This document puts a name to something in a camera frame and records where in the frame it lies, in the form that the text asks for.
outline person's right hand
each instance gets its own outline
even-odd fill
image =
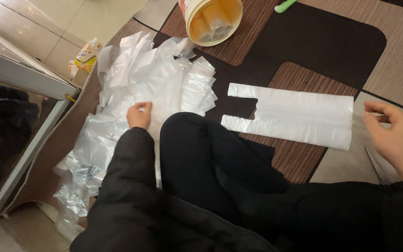
[[[382,102],[365,101],[363,104],[363,120],[371,134],[372,144],[403,178],[403,112]],[[370,112],[381,115],[376,117]],[[380,123],[391,123],[391,126],[384,129]]]
[[[152,113],[152,102],[138,102],[131,106],[127,112],[127,122],[130,129],[140,127],[145,130],[149,129]]]

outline plastic bucket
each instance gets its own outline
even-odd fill
[[[205,8],[211,4],[211,0],[179,0],[180,10],[183,14],[184,21],[186,22],[186,33],[188,38],[201,46],[213,46],[222,43],[229,38],[237,29],[242,20],[243,5],[241,0],[217,0],[221,8],[225,12],[227,18],[231,22],[232,28],[221,38],[216,41],[200,41],[196,36],[192,22],[200,17],[200,9]]]

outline cabinet door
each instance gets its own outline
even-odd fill
[[[76,91],[0,54],[0,209]]]

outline green handle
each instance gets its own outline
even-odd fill
[[[286,11],[286,9],[288,9],[293,3],[295,3],[297,0],[287,0],[283,3],[281,3],[280,5],[276,6],[274,8],[274,10],[277,13],[283,13],[284,11]]]

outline black cloth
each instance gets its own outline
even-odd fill
[[[165,192],[150,135],[120,138],[71,251],[277,251],[277,236],[299,250],[403,251],[403,182],[290,185],[254,144],[191,113],[166,121],[160,149]]]

